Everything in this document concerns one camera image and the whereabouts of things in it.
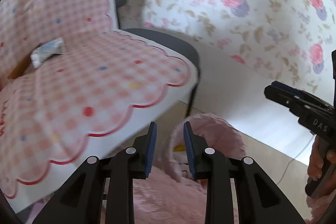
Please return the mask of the person right hand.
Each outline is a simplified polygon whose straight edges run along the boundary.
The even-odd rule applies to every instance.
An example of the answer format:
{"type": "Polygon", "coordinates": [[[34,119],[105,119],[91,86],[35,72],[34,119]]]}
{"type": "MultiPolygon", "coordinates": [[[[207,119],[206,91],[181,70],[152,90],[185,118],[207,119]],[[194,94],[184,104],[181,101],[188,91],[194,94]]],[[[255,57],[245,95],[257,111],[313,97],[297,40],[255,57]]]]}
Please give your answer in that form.
{"type": "MultiPolygon", "coordinates": [[[[307,169],[308,176],[314,181],[317,181],[317,179],[322,176],[323,159],[319,153],[319,145],[320,137],[317,135],[312,146],[310,161],[307,169]]],[[[329,150],[326,154],[326,158],[329,162],[335,164],[335,149],[329,150]]],[[[335,184],[335,172],[331,176],[330,182],[335,184]]]]}

